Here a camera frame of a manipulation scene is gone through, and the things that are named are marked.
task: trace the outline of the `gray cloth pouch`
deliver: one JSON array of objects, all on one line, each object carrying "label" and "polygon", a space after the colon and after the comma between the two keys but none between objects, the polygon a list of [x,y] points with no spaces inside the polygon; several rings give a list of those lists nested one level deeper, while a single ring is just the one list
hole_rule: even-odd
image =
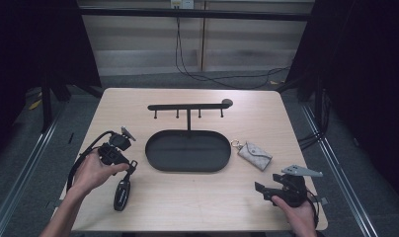
[{"label": "gray cloth pouch", "polygon": [[273,159],[271,154],[247,141],[244,146],[238,146],[238,149],[239,152],[237,154],[239,154],[239,156],[258,167],[261,171],[264,171]]}]

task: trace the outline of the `keychain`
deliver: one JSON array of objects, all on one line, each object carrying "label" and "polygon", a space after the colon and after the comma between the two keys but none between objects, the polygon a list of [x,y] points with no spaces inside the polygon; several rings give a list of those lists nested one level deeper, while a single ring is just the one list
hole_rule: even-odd
[{"label": "keychain", "polygon": [[239,156],[258,167],[261,171],[264,171],[273,159],[272,155],[251,142],[246,141],[242,145],[239,140],[232,140],[230,144],[239,150],[237,153]]}]

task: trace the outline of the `gray floor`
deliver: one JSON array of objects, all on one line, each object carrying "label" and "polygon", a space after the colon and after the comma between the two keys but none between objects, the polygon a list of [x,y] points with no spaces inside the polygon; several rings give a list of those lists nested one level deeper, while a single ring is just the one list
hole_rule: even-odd
[{"label": "gray floor", "polygon": [[[209,77],[233,75],[261,75],[265,71],[248,72],[209,72]],[[284,80],[287,71],[266,77],[235,78],[199,81],[180,73],[109,76],[103,77],[104,89],[109,87],[133,88],[199,88],[199,89],[249,89],[264,85],[256,90],[273,90]],[[41,155],[40,161],[28,181],[20,201],[4,228],[3,236],[36,236],[52,215],[52,208],[46,207],[51,200],[56,200],[64,187],[67,174],[81,142],[84,139],[99,99],[77,88],[70,88],[71,100],[66,103],[53,102],[54,111],[60,114],[51,140]],[[16,182],[25,166],[35,144],[40,137],[41,107],[29,111],[36,91],[30,91],[27,105],[14,124],[14,133],[9,144],[0,155],[0,206],[10,188]],[[281,94],[291,124],[297,138],[312,132],[304,115],[303,104],[297,101],[295,90]],[[366,153],[356,147],[353,136],[346,125],[335,115],[330,116],[327,138],[337,155],[337,159],[352,184],[362,206],[369,215],[378,236],[399,236],[399,197],[388,183],[378,175],[369,162]],[[303,151],[303,156],[310,169],[322,171],[323,178],[314,178],[317,193],[328,200],[324,209],[329,227],[323,231],[326,236],[364,236],[346,196],[338,185],[334,173],[316,143]],[[249,236],[249,233],[208,233],[211,236]],[[74,236],[120,236],[120,233],[76,233]],[[181,233],[136,233],[136,236],[179,236]],[[289,232],[271,232],[267,236],[290,236]]]}]

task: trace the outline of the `wooden table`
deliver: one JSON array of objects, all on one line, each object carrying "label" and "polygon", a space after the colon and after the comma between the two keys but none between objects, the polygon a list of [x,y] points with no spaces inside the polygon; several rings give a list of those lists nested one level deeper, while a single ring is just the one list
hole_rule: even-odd
[{"label": "wooden table", "polygon": [[[216,173],[168,173],[151,167],[145,155],[147,140],[165,129],[186,129],[186,112],[154,112],[157,104],[217,104],[233,101],[224,110],[192,111],[192,130],[213,130],[242,143],[250,141],[274,158],[264,172],[237,155],[232,148],[226,167]],[[120,132],[125,126],[136,141],[123,152],[138,162],[131,176],[131,193],[124,211],[113,208],[117,174],[93,190],[84,200],[75,231],[274,231],[289,230],[280,209],[263,200],[254,182],[281,188],[272,174],[296,164],[306,167],[288,115],[277,92],[234,90],[108,89],[98,106],[81,151],[107,130]],[[315,188],[305,178],[310,191]],[[323,208],[318,229],[328,225]]]}]

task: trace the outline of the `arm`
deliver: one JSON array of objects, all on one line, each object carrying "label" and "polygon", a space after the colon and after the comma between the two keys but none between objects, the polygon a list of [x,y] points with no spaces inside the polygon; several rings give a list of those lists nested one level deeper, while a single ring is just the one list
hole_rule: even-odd
[{"label": "arm", "polygon": [[308,201],[301,206],[292,208],[283,199],[273,196],[272,201],[284,212],[292,231],[297,237],[316,237],[313,209]]},{"label": "arm", "polygon": [[63,202],[40,237],[69,236],[80,205],[86,195],[102,185],[112,174],[128,168],[127,164],[107,166],[99,159],[97,150],[91,152],[80,165],[72,188],[67,192]]}]

